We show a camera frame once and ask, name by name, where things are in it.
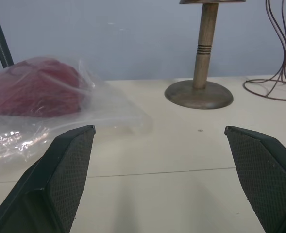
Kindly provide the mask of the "red knitted hat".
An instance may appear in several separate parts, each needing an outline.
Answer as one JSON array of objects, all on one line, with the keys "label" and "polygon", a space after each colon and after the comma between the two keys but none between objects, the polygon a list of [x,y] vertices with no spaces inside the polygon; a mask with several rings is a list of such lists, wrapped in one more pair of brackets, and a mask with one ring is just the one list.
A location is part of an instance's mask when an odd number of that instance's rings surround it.
[{"label": "red knitted hat", "polygon": [[56,59],[36,57],[0,71],[0,116],[60,117],[80,111],[81,76]]}]

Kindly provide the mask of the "wooden hat stand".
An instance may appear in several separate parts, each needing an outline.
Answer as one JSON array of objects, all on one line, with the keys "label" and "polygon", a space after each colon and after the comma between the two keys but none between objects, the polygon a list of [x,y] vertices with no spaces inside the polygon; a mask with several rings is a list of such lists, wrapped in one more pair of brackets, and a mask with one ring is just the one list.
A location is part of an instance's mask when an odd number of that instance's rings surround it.
[{"label": "wooden hat stand", "polygon": [[180,0],[180,4],[202,4],[202,15],[193,80],[176,82],[165,90],[172,103],[191,109],[219,109],[234,98],[224,86],[207,81],[215,25],[220,3],[246,0]]}]

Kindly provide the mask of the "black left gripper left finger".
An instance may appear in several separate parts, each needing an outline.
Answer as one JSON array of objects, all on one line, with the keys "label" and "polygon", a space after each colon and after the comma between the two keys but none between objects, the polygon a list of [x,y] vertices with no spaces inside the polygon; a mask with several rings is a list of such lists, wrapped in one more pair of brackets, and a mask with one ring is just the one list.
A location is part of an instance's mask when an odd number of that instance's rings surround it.
[{"label": "black left gripper left finger", "polygon": [[84,191],[95,126],[57,136],[0,205],[0,233],[69,233]]}]

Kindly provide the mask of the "clear plastic bag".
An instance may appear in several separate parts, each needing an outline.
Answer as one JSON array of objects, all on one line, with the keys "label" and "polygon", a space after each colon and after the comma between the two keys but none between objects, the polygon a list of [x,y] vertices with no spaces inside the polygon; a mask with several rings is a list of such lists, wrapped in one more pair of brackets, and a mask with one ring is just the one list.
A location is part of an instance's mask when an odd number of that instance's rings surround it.
[{"label": "clear plastic bag", "polygon": [[121,90],[93,74],[82,59],[38,57],[56,59],[77,70],[81,76],[80,111],[48,118],[0,116],[0,178],[28,167],[42,156],[55,137],[69,130],[94,125],[100,129],[141,131],[150,124],[142,109]]}]

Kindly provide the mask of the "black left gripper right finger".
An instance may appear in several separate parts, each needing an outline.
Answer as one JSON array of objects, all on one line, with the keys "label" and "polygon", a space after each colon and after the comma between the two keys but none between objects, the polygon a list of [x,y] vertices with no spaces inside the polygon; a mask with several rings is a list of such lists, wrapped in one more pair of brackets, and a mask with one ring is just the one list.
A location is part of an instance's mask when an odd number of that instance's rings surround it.
[{"label": "black left gripper right finger", "polygon": [[241,187],[265,233],[286,233],[286,147],[260,132],[227,126]]}]

